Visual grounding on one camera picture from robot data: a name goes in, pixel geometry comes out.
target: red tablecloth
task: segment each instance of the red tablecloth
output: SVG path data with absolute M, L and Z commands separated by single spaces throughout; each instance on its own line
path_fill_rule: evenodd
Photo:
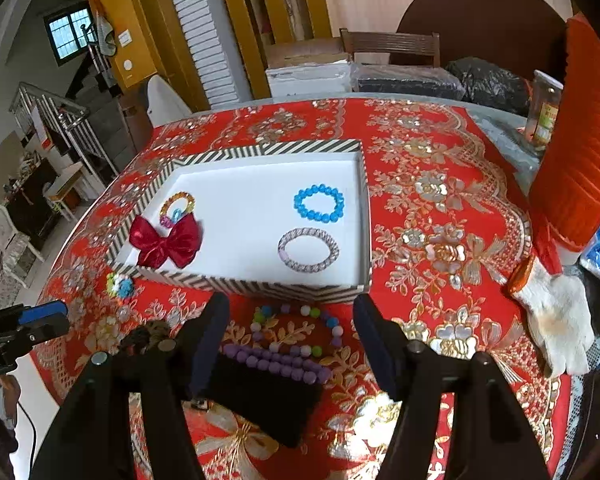
M 502 293 L 502 284 L 530 250 L 525 202 L 512 168 L 460 107 L 330 99 L 229 110 L 158 128 L 149 147 L 82 219 L 51 272 L 40 301 L 66 301 L 72 327 L 66 337 L 34 352 L 47 387 L 61 402 L 93 352 L 114 351 L 125 333 L 148 319 L 165 319 L 176 332 L 204 308 L 208 292 L 146 280 L 136 280 L 130 306 L 120 307 L 105 291 L 110 240 L 168 158 L 257 142 L 346 137 L 364 143 L 372 194 L 374 301 L 408 337 L 426 341 L 437 352 L 458 358 L 491 352 L 553 471 L 564 437 L 570 380 L 543 376 L 523 327 L 523 310 Z M 262 301 L 234 296 L 231 304 L 225 339 L 252 344 L 249 325 Z M 273 338 L 322 344 L 328 350 L 323 363 L 334 371 L 298 449 L 279 446 L 222 406 L 208 412 L 185 408 L 208 478 L 375 476 L 399 405 L 378 389 L 350 322 L 350 305 L 330 310 L 346 329 L 344 346 L 333 356 L 323 323 L 302 328 L 299 315 L 270 322 L 277 324 Z M 444 473 L 452 395 L 443 396 L 441 407 L 428 480 Z M 132 399 L 131 413 L 138 471 L 149 477 L 138 398 Z

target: glove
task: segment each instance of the glove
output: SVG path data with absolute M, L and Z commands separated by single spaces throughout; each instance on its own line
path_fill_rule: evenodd
M 587 350 L 594 334 L 582 282 L 575 276 L 550 275 L 532 255 L 513 273 L 507 288 L 526 309 L 531 338 L 551 377 L 587 373 Z

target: window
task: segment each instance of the window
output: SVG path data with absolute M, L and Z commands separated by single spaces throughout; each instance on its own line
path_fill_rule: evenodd
M 45 18 L 49 36 L 58 65 L 66 63 L 86 50 L 87 41 L 81 26 L 91 25 L 91 13 L 87 3 L 68 7 Z M 88 32 L 89 41 L 95 41 L 93 31 Z

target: velvet hair bow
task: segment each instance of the velvet hair bow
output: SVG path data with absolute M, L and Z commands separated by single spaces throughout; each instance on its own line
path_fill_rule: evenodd
M 167 237 L 161 237 L 149 222 L 136 216 L 129 243 L 140 249 L 138 265 L 158 269 L 170 258 L 179 269 L 189 265 L 202 245 L 202 234 L 192 213 L 184 215 Z

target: white louvered shutter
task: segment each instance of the white louvered shutter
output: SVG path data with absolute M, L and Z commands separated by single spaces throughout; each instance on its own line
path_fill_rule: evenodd
M 173 0 L 173 4 L 210 106 L 250 100 L 224 2 Z

